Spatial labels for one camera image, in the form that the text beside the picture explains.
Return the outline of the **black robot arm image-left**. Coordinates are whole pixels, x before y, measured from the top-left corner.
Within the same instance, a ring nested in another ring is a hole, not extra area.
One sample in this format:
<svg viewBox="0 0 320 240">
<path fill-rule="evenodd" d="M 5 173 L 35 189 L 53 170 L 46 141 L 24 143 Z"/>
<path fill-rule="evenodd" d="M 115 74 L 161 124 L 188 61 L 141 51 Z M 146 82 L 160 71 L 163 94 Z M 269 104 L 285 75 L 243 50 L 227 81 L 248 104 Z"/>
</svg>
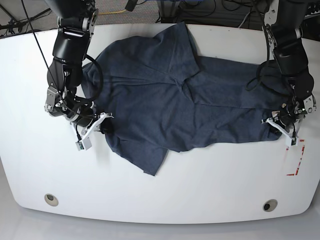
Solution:
<svg viewBox="0 0 320 240">
<path fill-rule="evenodd" d="M 57 15 L 58 33 L 52 51 L 53 60 L 47 71 L 44 109 L 52 117 L 65 117 L 75 127 L 92 127 L 100 119 L 93 107 L 103 90 L 104 81 L 101 67 L 87 51 L 99 10 L 93 0 L 48 0 L 46 3 Z M 88 98 L 77 96 L 85 59 L 98 70 L 98 87 Z"/>
</svg>

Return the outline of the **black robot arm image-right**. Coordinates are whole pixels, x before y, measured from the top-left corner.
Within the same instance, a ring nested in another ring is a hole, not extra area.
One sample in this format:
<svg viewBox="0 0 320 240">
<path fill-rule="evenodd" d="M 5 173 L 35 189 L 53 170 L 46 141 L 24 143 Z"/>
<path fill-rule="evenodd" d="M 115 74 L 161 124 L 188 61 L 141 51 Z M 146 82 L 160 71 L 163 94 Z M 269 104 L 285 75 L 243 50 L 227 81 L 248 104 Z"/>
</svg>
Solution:
<svg viewBox="0 0 320 240">
<path fill-rule="evenodd" d="M 308 0 L 270 0 L 264 14 L 271 53 L 289 88 L 287 103 L 273 118 L 285 130 L 316 110 L 312 94 L 314 78 L 309 72 L 301 29 L 309 3 Z"/>
</svg>

